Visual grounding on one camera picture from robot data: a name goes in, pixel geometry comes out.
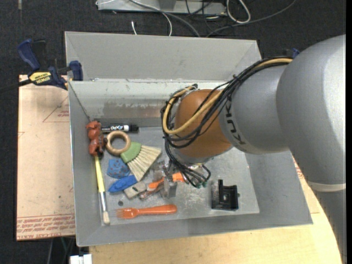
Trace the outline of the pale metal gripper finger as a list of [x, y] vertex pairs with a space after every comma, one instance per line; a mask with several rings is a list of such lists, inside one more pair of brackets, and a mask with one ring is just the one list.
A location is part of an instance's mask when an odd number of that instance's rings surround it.
[[165, 197], [175, 197], [177, 192], [177, 183], [171, 178], [166, 178], [164, 180], [164, 196]]
[[163, 178], [165, 176], [166, 164], [164, 161], [157, 162], [153, 167], [153, 177]]

